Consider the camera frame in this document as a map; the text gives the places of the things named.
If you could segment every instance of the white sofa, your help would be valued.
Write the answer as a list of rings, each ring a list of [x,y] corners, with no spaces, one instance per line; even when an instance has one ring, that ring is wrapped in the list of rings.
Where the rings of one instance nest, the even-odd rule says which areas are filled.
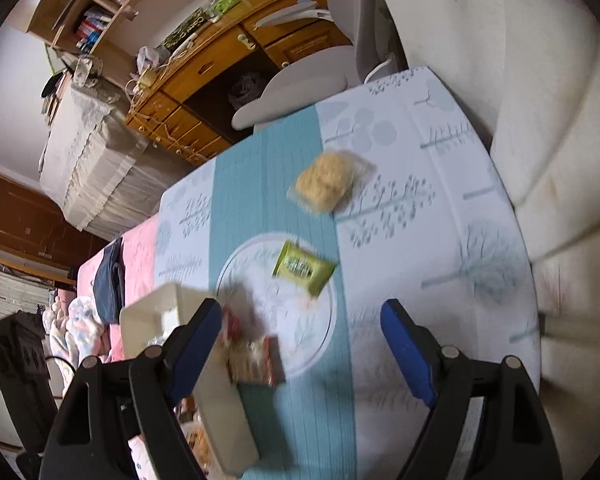
[[[600,25],[582,0],[385,0],[411,66],[457,97],[532,261],[541,398],[566,479],[600,452]]]

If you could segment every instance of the wooden door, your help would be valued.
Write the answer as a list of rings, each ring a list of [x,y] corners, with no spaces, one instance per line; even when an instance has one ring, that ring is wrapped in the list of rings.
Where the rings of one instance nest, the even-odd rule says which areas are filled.
[[[265,48],[267,55],[280,68],[303,57],[332,46],[351,44],[331,22],[320,21],[307,25]]]
[[[69,224],[38,192],[0,175],[0,249],[61,269],[78,267],[106,241]]]

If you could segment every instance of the green package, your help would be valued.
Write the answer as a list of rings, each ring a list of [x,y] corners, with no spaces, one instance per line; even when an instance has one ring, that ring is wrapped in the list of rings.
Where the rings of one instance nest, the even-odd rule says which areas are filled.
[[[305,288],[309,295],[318,296],[329,281],[336,265],[287,240],[273,268],[273,276],[294,282]]]

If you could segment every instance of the snack package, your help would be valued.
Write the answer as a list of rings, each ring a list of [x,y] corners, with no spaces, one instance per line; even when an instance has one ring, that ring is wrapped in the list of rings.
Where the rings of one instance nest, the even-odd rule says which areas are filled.
[[[240,318],[234,316],[228,305],[222,306],[222,327],[218,334],[218,339],[228,344],[240,338]]]
[[[330,213],[351,188],[354,175],[348,155],[322,152],[300,173],[287,196],[310,213]]]
[[[273,268],[273,276],[285,278],[319,296],[336,268],[335,263],[319,258],[287,240]]]
[[[274,340],[272,336],[264,336],[257,341],[232,342],[227,360],[231,380],[234,383],[277,386],[281,378],[272,359]]]
[[[193,420],[194,416],[198,412],[198,406],[193,396],[187,396],[180,399],[180,402],[174,407],[173,413],[175,413],[178,422],[189,422]]]
[[[226,476],[222,473],[218,459],[214,455],[209,437],[200,419],[200,414],[196,413],[192,420],[184,422],[180,425],[180,428],[184,433],[187,444],[189,444],[189,449],[206,478],[208,480],[224,480]]]

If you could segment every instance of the drawer knob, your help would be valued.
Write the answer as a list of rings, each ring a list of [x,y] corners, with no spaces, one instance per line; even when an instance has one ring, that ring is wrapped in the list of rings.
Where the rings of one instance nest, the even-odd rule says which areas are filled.
[[[238,41],[244,43],[249,50],[255,50],[256,44],[251,41],[246,34],[238,34]]]

